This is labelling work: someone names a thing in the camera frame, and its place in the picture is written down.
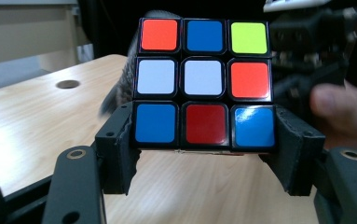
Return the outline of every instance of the cube face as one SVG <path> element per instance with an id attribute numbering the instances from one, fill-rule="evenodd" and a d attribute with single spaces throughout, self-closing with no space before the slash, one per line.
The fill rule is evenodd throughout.
<path id="1" fill-rule="evenodd" d="M 267 22 L 140 21 L 134 147 L 275 151 Z"/>

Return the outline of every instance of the rubik's cube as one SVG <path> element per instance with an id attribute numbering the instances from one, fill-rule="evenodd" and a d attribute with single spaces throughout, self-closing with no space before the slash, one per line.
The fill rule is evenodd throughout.
<path id="1" fill-rule="evenodd" d="M 141 18 L 131 142 L 141 149 L 276 149 L 266 21 Z"/>

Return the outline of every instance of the wooden table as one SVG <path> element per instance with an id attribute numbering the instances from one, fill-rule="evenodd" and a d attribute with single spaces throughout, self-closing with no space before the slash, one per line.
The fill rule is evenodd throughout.
<path id="1" fill-rule="evenodd" d="M 89 146 L 126 58 L 110 55 L 0 89 L 0 187 L 52 175 L 59 154 Z M 58 89 L 60 81 L 80 85 Z M 108 223 L 318 223 L 313 196 L 291 197 L 257 155 L 143 151 L 129 195 L 105 195 Z"/>

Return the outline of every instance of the human hand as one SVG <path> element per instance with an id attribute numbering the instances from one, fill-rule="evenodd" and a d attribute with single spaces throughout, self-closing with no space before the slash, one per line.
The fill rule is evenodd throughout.
<path id="1" fill-rule="evenodd" d="M 316 116 L 315 125 L 325 134 L 324 147 L 357 149 L 357 88 L 319 84 L 311 90 L 309 106 Z"/>

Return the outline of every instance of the wooden tabletop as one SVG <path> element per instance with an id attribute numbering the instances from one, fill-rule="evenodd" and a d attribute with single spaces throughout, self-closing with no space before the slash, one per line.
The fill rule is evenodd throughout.
<path id="1" fill-rule="evenodd" d="M 126 58 L 110 55 L 0 89 L 4 195 L 53 174 L 65 149 L 89 146 Z M 72 89 L 56 84 L 77 80 Z M 105 195 L 108 223 L 318 223 L 313 196 L 292 197 L 257 155 L 143 151 L 129 195 Z"/>

